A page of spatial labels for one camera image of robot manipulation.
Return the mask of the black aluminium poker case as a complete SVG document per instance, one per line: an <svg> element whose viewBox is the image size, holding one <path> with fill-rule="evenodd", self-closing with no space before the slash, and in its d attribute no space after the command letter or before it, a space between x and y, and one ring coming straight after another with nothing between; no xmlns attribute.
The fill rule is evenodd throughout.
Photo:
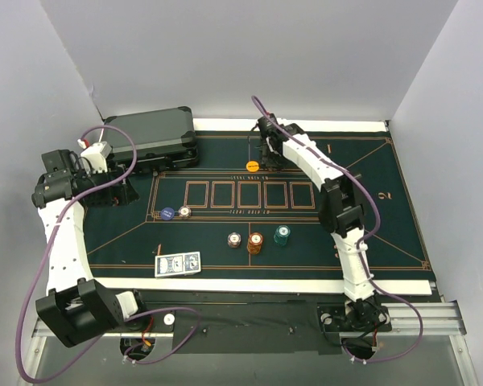
<svg viewBox="0 0 483 386"><path fill-rule="evenodd" d="M121 129L135 144L134 175L190 168L199 163L192 110L188 106L111 116L104 123Z"/></svg>

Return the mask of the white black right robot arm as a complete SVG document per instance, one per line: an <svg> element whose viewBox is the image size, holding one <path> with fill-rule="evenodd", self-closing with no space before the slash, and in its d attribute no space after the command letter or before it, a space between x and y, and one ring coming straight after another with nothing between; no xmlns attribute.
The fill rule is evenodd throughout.
<svg viewBox="0 0 483 386"><path fill-rule="evenodd" d="M261 164L280 169L297 166L320 193L318 218L332 237L341 263L345 308L341 321L355 331L385 326L390 317L380 304L366 258L364 196L358 178L334 163L296 124L280 125L275 116L260 117Z"/></svg>

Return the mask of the orange dealer button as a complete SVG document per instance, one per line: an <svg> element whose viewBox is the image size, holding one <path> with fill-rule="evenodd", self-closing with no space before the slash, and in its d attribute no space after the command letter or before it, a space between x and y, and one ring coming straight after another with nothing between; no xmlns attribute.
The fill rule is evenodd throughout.
<svg viewBox="0 0 483 386"><path fill-rule="evenodd" d="M257 161L248 161L246 163L246 170L249 171L250 173L255 173L259 171L260 165Z"/></svg>

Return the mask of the blue playing card deck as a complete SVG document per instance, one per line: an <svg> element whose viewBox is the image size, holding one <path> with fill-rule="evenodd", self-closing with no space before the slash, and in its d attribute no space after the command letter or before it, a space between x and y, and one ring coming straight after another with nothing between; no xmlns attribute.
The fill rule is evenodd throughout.
<svg viewBox="0 0 483 386"><path fill-rule="evenodd" d="M159 255L155 258L155 277L178 277L201 272L200 252Z"/></svg>

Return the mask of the white blue chip stack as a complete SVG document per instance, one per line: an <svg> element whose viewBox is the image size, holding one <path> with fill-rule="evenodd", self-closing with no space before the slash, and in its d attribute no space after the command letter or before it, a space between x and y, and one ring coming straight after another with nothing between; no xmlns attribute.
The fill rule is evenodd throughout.
<svg viewBox="0 0 483 386"><path fill-rule="evenodd" d="M232 232L228 235L227 243L230 248L238 248L242 242L242 237L237 232Z"/></svg>

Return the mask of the green blue chip stack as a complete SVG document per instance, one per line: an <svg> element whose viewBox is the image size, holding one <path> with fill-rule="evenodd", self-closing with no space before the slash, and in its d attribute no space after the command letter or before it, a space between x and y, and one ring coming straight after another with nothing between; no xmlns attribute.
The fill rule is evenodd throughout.
<svg viewBox="0 0 483 386"><path fill-rule="evenodd" d="M274 242L279 245L279 246L286 246L288 242L288 238L291 234L291 230L289 229L288 226L286 225L279 225L275 229L275 234L274 234Z"/></svg>

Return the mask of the aluminium mounting rail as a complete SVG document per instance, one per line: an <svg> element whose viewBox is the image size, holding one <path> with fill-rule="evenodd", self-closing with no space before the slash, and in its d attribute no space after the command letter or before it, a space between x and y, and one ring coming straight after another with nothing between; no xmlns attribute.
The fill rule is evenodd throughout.
<svg viewBox="0 0 483 386"><path fill-rule="evenodd" d="M40 326L29 370L55 385L476 385L456 305L425 304L424 334L405 306L390 308L394 329L379 332L367 363L344 351L320 308L307 302L200 304L181 313L155 347L132 364L122 358L138 334L108 334L62 376L76 354Z"/></svg>

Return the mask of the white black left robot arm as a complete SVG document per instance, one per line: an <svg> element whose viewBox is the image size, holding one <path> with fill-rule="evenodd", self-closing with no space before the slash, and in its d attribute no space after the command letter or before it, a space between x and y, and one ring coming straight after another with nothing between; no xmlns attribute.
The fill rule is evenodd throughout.
<svg viewBox="0 0 483 386"><path fill-rule="evenodd" d="M150 319L136 289L117 294L96 280L89 267L85 210L123 206L139 197L124 177L125 168L113 162L110 153L107 142L98 142L81 154L43 154L46 172L31 197L48 246L46 294L36 301L36 312L66 347L124 325L140 331Z"/></svg>

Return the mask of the orange red chip stack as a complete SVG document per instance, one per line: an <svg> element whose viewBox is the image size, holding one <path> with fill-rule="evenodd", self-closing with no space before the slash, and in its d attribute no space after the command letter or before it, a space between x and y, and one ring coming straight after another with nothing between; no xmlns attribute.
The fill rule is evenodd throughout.
<svg viewBox="0 0 483 386"><path fill-rule="evenodd" d="M263 237L262 234L259 232L250 233L248 241L247 241L247 251L251 255L257 255L261 252L263 244Z"/></svg>

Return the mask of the dark green poker mat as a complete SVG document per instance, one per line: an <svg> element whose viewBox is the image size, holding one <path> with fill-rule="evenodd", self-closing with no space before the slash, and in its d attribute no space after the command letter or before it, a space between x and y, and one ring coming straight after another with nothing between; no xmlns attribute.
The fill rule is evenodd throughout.
<svg viewBox="0 0 483 386"><path fill-rule="evenodd" d="M378 206L365 213L367 259L378 280L435 279L388 133L313 133L334 162L361 175ZM197 166L131 178L139 200L122 207L90 208L85 217L89 265L97 277L152 277L157 254L200 252L203 278L339 279L336 246L318 219L320 193L296 166L250 173L258 156L256 134L202 132ZM181 219L188 206L192 215ZM159 212L171 207L172 220ZM287 245L275 229L291 230ZM230 248L228 235L241 235ZM261 252L247 251L250 233L263 237Z"/></svg>

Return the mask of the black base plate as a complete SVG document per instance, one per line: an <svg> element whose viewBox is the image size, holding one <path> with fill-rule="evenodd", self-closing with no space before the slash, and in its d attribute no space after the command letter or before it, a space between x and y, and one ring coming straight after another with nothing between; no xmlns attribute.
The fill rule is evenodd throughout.
<svg viewBox="0 0 483 386"><path fill-rule="evenodd" d="M180 354L295 354L341 352L340 334L356 335L353 347L369 349L370 332L355 331L341 318L345 300L328 294L219 293L144 290L142 300L157 314L119 327L138 341L170 334L190 339Z"/></svg>

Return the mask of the white blue poker chip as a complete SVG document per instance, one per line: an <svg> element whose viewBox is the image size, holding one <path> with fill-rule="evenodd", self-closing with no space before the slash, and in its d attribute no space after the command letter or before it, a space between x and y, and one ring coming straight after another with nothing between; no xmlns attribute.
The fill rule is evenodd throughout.
<svg viewBox="0 0 483 386"><path fill-rule="evenodd" d="M178 213L181 219L188 219L192 215L192 210L188 206L182 206L178 210Z"/></svg>

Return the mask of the blue blind button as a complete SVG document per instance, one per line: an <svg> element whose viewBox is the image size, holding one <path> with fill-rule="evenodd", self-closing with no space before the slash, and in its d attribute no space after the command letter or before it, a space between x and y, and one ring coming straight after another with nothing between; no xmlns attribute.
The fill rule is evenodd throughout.
<svg viewBox="0 0 483 386"><path fill-rule="evenodd" d="M165 207L159 212L161 220L169 221L175 217L175 210L171 207Z"/></svg>

